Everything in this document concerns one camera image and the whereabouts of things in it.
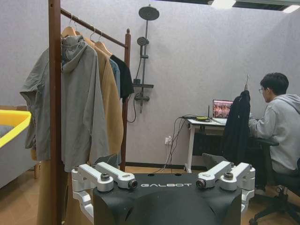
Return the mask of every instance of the gray wall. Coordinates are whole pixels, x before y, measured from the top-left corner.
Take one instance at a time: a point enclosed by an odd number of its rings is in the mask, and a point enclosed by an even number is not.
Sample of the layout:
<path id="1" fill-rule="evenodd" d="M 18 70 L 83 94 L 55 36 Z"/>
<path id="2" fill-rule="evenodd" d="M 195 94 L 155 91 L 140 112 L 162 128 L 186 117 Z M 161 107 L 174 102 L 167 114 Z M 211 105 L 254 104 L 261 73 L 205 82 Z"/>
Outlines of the gray wall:
<path id="1" fill-rule="evenodd" d="M 12 0 L 0 8 L 0 24 L 7 30 L 0 36 L 0 105 L 24 103 L 18 90 L 47 46 L 46 2 Z M 62 0 L 62 7 L 121 41 L 129 27 L 134 77 L 139 62 L 136 39 L 144 35 L 145 28 L 137 12 L 149 3 L 160 11 L 160 17 L 149 25 L 146 83 L 154 84 L 154 89 L 146 91 L 150 101 L 144 105 L 143 113 L 138 114 L 135 123 L 128 124 L 127 161 L 164 163 L 164 137 L 172 135 L 174 120 L 187 113 L 206 115 L 213 98 L 234 99 L 242 91 L 247 73 L 251 111 L 256 117 L 262 116 L 265 108 L 258 92 L 264 74 L 286 73 L 291 83 L 288 91 L 300 94 L 300 12 L 287 15 L 239 8 L 216 10 L 149 0 Z M 68 23 L 62 16 L 62 28 Z M 78 30 L 91 34 L 80 26 Z M 104 39 L 103 42 L 123 58 L 122 48 Z M 133 115 L 130 101 L 128 118 Z M 188 130 L 184 127 L 173 163 L 184 164 L 187 152 Z"/>

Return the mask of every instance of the baseboard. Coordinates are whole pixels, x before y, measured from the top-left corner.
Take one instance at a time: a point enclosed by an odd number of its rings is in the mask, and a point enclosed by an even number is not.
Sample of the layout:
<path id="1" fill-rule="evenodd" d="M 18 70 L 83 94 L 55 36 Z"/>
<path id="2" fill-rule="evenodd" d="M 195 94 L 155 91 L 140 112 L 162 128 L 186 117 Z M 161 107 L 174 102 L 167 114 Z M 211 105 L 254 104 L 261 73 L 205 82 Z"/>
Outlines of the baseboard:
<path id="1" fill-rule="evenodd" d="M 164 166 L 164 164 L 126 162 L 126 166 L 162 168 Z M 168 168 L 168 169 L 183 169 L 184 165 L 167 165 L 166 168 Z M 205 166 L 193 165 L 192 170 L 204 170 L 204 171 L 206 171 L 206 167 Z"/>

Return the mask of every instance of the wooden hanger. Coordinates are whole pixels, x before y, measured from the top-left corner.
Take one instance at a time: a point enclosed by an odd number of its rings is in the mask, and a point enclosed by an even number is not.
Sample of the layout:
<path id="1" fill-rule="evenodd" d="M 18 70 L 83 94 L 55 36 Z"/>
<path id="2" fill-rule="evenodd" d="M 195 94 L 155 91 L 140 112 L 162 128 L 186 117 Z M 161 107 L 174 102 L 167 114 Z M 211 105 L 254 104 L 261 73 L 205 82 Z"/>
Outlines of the wooden hanger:
<path id="1" fill-rule="evenodd" d="M 83 36 L 83 34 L 80 33 L 79 31 L 75 31 L 75 33 L 76 33 L 76 35 L 82 35 Z M 88 43 L 89 46 L 94 48 L 95 43 L 92 40 L 86 38 L 85 36 L 83 36 L 83 39 L 85 40 L 86 43 Z"/>
<path id="2" fill-rule="evenodd" d="M 101 35 L 99 36 L 99 40 L 95 43 L 96 47 L 108 54 L 109 56 L 112 56 L 113 54 L 107 50 L 106 46 L 100 41 L 100 38 Z"/>
<path id="3" fill-rule="evenodd" d="M 67 36 L 76 36 L 76 35 L 77 35 L 77 34 L 76 34 L 76 31 L 74 30 L 74 28 L 72 28 L 72 27 L 70 26 L 71 21 L 72 21 L 72 18 L 73 18 L 73 15 L 71 14 L 71 19 L 70 19 L 70 22 L 69 22 L 69 26 L 66 27 L 66 28 L 64 29 L 64 31 L 61 33 L 61 36 L 62 36 L 63 38 L 65 38 L 65 37 L 67 37 Z"/>

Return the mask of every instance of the desk leg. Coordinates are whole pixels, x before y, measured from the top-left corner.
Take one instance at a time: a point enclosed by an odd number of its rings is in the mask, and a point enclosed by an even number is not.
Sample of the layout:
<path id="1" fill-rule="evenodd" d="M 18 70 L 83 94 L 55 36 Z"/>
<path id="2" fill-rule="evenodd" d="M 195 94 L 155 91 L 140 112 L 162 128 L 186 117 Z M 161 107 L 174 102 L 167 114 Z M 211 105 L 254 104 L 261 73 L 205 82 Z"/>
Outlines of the desk leg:
<path id="1" fill-rule="evenodd" d="M 185 169 L 188 173 L 192 172 L 191 167 L 192 167 L 192 157 L 193 157 L 193 147 L 194 147 L 194 136 L 195 136 L 195 126 L 191 124 L 191 130 L 189 134 L 187 163 L 185 163 Z"/>

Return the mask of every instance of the power outlet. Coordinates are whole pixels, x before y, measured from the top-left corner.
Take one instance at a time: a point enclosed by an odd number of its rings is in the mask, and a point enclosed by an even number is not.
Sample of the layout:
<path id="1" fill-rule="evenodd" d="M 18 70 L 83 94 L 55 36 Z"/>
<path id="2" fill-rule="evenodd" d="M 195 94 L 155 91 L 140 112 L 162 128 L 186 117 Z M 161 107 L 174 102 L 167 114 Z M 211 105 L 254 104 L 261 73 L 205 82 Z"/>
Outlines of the power outlet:
<path id="1" fill-rule="evenodd" d="M 172 137 L 171 136 L 165 137 L 165 144 L 166 145 L 172 144 Z"/>

